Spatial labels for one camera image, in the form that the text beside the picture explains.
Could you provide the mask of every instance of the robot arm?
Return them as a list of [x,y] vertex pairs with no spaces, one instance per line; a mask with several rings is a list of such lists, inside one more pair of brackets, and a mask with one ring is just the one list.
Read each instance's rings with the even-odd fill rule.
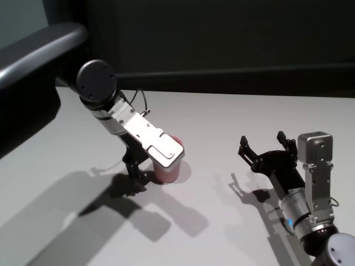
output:
[[149,110],[139,114],[131,106],[114,77],[107,62],[91,60],[79,69],[72,89],[102,125],[125,143],[127,153],[123,161],[133,179],[140,178],[138,165],[148,157],[170,172],[184,156],[184,148],[145,119]]
[[[333,137],[323,132],[302,134],[289,140],[280,131],[278,141],[284,151],[256,155],[243,136],[239,155],[253,172],[266,175],[279,199],[285,218],[308,255],[316,257],[313,266],[352,265],[355,237],[339,233],[333,224],[330,171],[333,168]],[[306,171],[305,182],[296,170],[298,159]]]

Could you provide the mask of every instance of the pink cup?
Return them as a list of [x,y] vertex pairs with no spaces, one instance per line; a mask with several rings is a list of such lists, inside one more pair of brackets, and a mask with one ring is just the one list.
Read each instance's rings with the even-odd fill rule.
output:
[[[181,140],[177,137],[171,136],[177,143],[179,143],[182,147],[183,144]],[[178,177],[180,173],[180,163],[175,166],[175,168],[171,172],[165,172],[158,165],[153,164],[155,178],[161,183],[173,183]]]

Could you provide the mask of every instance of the white table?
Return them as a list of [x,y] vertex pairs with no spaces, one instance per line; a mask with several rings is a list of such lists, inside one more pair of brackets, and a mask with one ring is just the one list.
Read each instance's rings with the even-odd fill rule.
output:
[[[1,266],[307,265],[267,177],[237,154],[241,135],[258,153],[282,149],[279,130],[333,135],[336,225],[355,235],[354,99],[148,92],[148,120],[184,142],[179,179],[78,217],[125,171],[114,166],[125,148],[72,91],[58,91],[56,119],[0,160]],[[251,193],[260,188],[270,190],[264,203]]]

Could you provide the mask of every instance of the black joint cap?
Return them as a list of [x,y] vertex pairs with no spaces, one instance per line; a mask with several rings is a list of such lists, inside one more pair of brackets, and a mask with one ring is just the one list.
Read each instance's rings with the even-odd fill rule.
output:
[[89,103],[102,103],[110,99],[115,90],[115,71],[107,62],[92,60],[79,70],[77,92],[81,99]]
[[338,228],[334,225],[313,231],[300,239],[305,252],[316,257],[332,235],[338,233]]

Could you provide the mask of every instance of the black cable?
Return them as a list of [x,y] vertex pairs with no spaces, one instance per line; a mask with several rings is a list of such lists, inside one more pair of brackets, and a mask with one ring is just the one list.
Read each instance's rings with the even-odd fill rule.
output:
[[339,207],[340,204],[335,198],[331,197],[331,200],[334,202],[334,203],[332,203],[333,207]]
[[126,103],[129,103],[129,100],[127,99],[126,95],[124,95],[124,93],[121,90],[119,92],[119,96],[122,97]]
[[142,89],[137,89],[137,90],[135,91],[135,93],[134,93],[134,95],[133,95],[133,98],[132,98],[132,100],[131,100],[131,102],[130,102],[129,104],[132,105],[132,103],[133,103],[133,101],[135,100],[135,97],[137,96],[137,93],[138,93],[139,91],[140,91],[140,92],[142,93],[142,95],[143,95],[145,110],[147,110],[147,109],[148,109],[148,104],[147,104],[147,101],[146,101],[146,97],[145,97],[144,91],[143,91]]

